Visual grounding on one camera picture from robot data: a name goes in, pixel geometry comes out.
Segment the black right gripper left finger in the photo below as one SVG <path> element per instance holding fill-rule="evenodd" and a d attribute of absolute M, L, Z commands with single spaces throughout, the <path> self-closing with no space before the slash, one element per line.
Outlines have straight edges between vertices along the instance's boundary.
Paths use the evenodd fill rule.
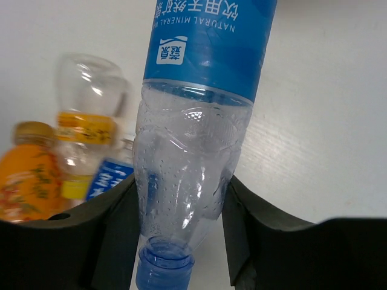
<path fill-rule="evenodd" d="M 133 176 L 43 220 L 1 222 L 2 289 L 129 289 L 139 240 Z"/>

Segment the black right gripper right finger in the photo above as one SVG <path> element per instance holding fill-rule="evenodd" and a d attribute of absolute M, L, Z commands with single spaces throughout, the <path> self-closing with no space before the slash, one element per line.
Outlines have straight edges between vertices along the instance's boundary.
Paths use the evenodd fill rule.
<path fill-rule="evenodd" d="M 232 178 L 222 220 L 235 289 L 386 288 L 384 218 L 339 217 L 314 224 Z"/>

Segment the blue label bottle white cap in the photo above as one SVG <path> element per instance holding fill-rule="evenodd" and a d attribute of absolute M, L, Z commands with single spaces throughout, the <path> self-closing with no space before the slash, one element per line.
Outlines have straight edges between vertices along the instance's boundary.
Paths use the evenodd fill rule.
<path fill-rule="evenodd" d="M 114 188 L 134 172 L 132 151 L 134 139 L 135 136 L 126 135 L 122 139 L 122 146 L 102 159 L 89 185 L 85 201 Z"/>

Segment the orange juice bottle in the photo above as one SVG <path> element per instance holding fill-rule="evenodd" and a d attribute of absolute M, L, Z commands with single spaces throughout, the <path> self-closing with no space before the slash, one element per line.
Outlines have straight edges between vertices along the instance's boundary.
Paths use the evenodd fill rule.
<path fill-rule="evenodd" d="M 1 219 L 48 219 L 63 210 L 54 129 L 38 121 L 15 125 L 13 144 L 1 157 Z"/>

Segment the clear bottle yellow cap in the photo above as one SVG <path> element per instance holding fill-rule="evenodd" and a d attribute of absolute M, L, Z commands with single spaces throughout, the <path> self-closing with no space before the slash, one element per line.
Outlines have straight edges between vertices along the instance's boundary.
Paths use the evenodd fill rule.
<path fill-rule="evenodd" d="M 115 139 L 115 118 L 126 94 L 121 68 L 101 57 L 65 53 L 56 67 L 59 112 L 56 153 L 61 195 L 80 205 L 99 164 Z"/>

